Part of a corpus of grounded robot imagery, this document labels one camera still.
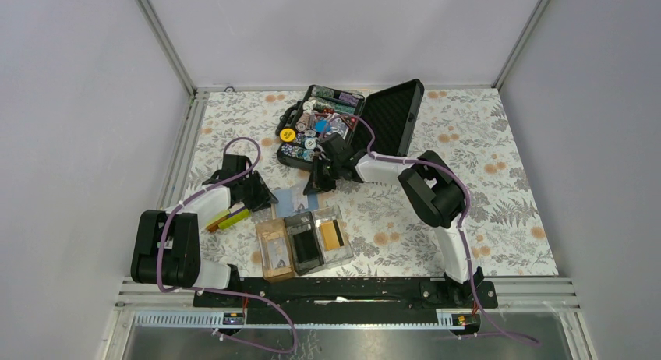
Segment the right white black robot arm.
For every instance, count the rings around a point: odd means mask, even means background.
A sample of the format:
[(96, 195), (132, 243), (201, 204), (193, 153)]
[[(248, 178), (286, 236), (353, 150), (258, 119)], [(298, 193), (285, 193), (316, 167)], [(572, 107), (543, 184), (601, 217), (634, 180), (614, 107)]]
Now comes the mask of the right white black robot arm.
[(337, 133), (319, 139), (303, 193), (333, 191), (338, 180), (402, 188), (415, 214), (436, 234), (444, 273), (452, 280), (447, 286), (448, 299), (466, 307), (478, 296), (472, 280), (472, 254), (462, 229), (470, 206), (467, 188), (431, 150), (410, 158), (375, 153), (371, 146), (356, 150)]

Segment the gold magnetic stripe cards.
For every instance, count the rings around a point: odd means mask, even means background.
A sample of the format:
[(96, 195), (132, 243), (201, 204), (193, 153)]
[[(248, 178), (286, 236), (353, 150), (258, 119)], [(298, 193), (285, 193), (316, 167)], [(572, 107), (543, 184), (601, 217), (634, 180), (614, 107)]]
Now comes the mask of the gold magnetic stripe cards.
[(319, 225), (319, 230), (324, 248), (327, 251), (339, 249), (345, 246), (340, 224), (337, 220), (321, 222)]

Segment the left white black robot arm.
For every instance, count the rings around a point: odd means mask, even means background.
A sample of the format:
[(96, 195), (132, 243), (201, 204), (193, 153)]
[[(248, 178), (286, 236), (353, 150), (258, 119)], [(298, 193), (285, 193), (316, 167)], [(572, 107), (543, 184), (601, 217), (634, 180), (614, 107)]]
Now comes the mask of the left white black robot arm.
[(200, 191), (166, 210), (146, 210), (140, 215), (131, 278), (170, 288), (212, 289), (220, 304), (234, 305), (241, 298), (242, 286), (231, 278), (230, 265), (203, 259), (200, 231), (234, 205), (256, 212), (277, 202), (248, 157), (224, 155), (221, 169), (203, 182)]

